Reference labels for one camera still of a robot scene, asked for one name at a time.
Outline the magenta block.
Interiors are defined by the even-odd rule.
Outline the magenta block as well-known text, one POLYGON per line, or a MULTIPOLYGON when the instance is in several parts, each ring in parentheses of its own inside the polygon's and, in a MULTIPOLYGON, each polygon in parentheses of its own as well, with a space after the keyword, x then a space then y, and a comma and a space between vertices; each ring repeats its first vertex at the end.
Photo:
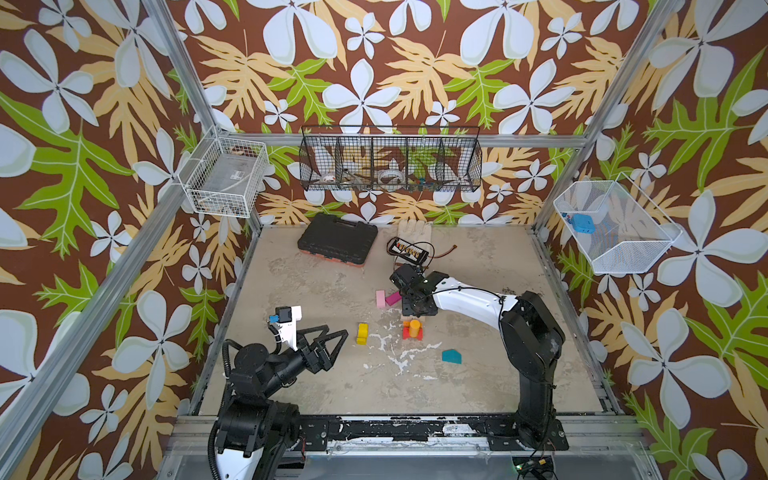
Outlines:
POLYGON ((388 306, 393 306, 393 305, 399 303, 401 301, 401 299, 402 299, 401 294, 399 292, 394 292, 393 294, 391 294, 391 295, 389 295, 389 296, 387 296, 385 298, 385 303, 388 306))

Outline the yellow cylinder block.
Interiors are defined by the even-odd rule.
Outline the yellow cylinder block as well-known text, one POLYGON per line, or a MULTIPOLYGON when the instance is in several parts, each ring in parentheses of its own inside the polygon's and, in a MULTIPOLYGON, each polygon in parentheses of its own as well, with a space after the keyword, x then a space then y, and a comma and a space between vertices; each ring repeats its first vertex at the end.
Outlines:
POLYGON ((413 319, 409 322, 408 332, 410 338, 418 338, 421 332, 421 322, 413 319))

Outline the red block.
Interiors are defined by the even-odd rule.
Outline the red block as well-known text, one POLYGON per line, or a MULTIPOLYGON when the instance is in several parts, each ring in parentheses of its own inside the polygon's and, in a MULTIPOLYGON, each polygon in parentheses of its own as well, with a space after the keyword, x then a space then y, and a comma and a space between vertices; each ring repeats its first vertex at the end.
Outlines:
POLYGON ((421 341, 423 339, 423 333, 424 333, 423 329, 420 328, 418 332, 415 335, 413 335, 411 332, 411 329, 409 327, 405 327, 402 332, 402 339, 403 340, 413 339, 413 340, 421 341))

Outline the teal block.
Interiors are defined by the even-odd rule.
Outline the teal block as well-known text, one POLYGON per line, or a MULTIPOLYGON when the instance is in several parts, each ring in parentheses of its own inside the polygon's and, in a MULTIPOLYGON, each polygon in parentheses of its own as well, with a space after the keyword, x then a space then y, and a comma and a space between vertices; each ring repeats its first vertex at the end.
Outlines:
POLYGON ((441 358, 443 362, 450 363, 450 364, 462 364, 462 355, 453 349, 450 350, 444 350, 441 354, 441 358))

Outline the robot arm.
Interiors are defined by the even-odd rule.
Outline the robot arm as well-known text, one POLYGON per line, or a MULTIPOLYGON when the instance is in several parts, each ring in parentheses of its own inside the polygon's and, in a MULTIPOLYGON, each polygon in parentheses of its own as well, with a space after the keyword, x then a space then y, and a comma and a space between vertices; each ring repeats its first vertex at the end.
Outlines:
POLYGON ((528 447, 547 443, 555 422, 554 374, 565 334, 539 294, 499 294, 447 277, 432 300, 452 311, 497 328, 511 365, 519 374, 517 435, 528 447))

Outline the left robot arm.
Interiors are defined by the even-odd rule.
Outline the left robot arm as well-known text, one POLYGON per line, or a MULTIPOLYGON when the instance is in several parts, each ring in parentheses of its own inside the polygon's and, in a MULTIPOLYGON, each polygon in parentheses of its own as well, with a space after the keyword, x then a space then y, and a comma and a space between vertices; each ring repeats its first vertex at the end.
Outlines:
POLYGON ((271 398, 303 372, 316 374, 336 363, 348 332, 326 325, 296 332, 296 347, 222 345, 225 388, 207 441, 214 479, 272 479, 284 454, 300 440, 300 411, 271 398))

